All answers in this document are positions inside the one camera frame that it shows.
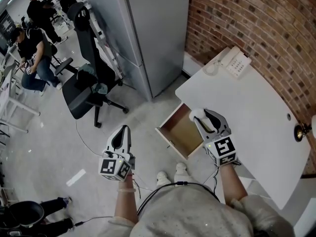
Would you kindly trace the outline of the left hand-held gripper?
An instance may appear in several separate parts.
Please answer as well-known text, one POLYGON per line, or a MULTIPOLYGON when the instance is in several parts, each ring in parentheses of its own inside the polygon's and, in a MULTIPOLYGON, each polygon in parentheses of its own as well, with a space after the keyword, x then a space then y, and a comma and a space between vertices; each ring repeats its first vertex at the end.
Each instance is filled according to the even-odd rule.
POLYGON ((122 125, 107 140, 107 152, 99 159, 99 175, 112 181, 125 181, 128 174, 135 169, 135 156, 130 153, 130 148, 130 128, 122 125))

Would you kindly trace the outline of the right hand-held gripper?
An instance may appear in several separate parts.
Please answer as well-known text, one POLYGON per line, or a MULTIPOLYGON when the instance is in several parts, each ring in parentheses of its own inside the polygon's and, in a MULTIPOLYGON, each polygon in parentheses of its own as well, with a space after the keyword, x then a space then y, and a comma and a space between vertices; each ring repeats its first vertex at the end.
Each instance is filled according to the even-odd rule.
POLYGON ((217 167, 236 161, 235 140, 231 129, 228 128, 226 119, 219 113, 209 109, 204 109, 204 113, 217 130, 217 132, 208 130, 208 127, 199 118, 194 117, 194 123, 203 139, 202 147, 206 154, 217 167))

